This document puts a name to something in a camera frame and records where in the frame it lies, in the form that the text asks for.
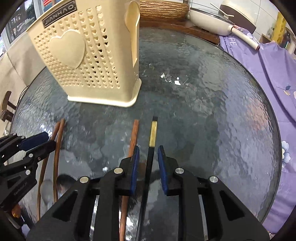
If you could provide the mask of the person's left hand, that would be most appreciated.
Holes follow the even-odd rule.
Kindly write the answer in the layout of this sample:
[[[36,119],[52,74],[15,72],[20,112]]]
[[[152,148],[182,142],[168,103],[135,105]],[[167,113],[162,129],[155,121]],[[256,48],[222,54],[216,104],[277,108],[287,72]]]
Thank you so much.
[[[11,214],[14,218],[20,218],[21,217],[21,207],[16,204],[15,207],[11,210]]]

